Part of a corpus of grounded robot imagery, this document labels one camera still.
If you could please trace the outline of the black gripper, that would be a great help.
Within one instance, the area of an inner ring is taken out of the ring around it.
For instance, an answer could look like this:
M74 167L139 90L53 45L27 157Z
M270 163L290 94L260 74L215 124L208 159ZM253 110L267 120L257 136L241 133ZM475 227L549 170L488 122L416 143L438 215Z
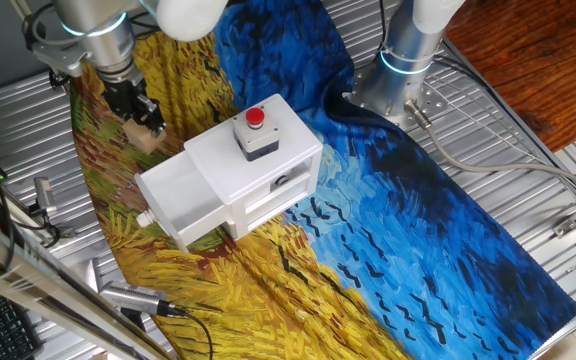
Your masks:
M159 102L145 97L144 79L136 84L131 81L105 82L104 86L103 96L109 108L123 118L124 131L150 131L152 136L160 136L166 129Z

